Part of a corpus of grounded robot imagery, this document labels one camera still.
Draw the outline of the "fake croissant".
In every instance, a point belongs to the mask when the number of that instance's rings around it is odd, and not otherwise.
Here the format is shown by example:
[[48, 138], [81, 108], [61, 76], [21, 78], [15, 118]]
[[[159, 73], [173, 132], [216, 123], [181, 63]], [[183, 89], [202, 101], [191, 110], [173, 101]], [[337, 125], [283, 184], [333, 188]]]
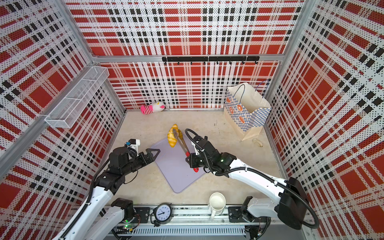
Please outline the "fake croissant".
[[168, 143], [169, 143], [171, 148], [174, 148], [176, 146], [177, 142], [178, 142], [178, 137], [175, 136], [174, 132], [176, 132], [176, 133], [179, 132], [177, 124], [174, 124], [170, 128], [170, 130], [168, 132], [168, 135], [167, 135]]

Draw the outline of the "steel tongs red handles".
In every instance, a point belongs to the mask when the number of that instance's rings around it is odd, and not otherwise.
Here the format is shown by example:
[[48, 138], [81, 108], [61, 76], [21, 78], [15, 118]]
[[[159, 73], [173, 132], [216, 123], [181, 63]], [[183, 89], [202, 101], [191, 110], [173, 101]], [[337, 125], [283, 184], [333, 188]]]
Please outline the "steel tongs red handles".
[[188, 160], [190, 157], [190, 152], [189, 152], [189, 149], [188, 149], [186, 142], [184, 140], [182, 131], [181, 130], [176, 131], [176, 129], [173, 129], [173, 134], [174, 134], [174, 137], [180, 142], [180, 145], [181, 145], [183, 151], [185, 152], [185, 154], [187, 156], [187, 160]]

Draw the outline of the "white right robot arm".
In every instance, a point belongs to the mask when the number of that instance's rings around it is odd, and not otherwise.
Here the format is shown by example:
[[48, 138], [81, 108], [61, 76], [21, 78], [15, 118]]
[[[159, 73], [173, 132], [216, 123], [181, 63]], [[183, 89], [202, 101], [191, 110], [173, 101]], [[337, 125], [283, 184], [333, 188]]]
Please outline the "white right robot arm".
[[311, 229], [320, 226], [320, 220], [297, 179], [284, 180], [268, 175], [232, 154], [220, 153], [207, 137], [201, 137], [191, 129], [186, 129], [185, 135], [195, 148], [195, 152], [186, 158], [192, 169], [203, 168], [217, 177], [243, 182], [269, 198], [266, 203], [259, 203], [253, 197], [246, 198], [242, 215], [247, 221], [260, 217], [278, 218], [295, 230], [301, 230], [302, 226]]

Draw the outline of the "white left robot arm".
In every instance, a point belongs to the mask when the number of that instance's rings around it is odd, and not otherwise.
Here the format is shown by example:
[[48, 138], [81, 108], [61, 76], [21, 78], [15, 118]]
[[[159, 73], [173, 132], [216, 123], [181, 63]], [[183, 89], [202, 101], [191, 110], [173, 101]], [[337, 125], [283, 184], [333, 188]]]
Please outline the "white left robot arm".
[[127, 143], [110, 153], [109, 167], [101, 175], [96, 174], [86, 201], [76, 211], [67, 225], [54, 237], [55, 240], [103, 240], [123, 220], [137, 215], [131, 200], [118, 198], [100, 220], [96, 220], [105, 205], [125, 183], [126, 175], [153, 163], [161, 150], [146, 149], [139, 153], [140, 142]]

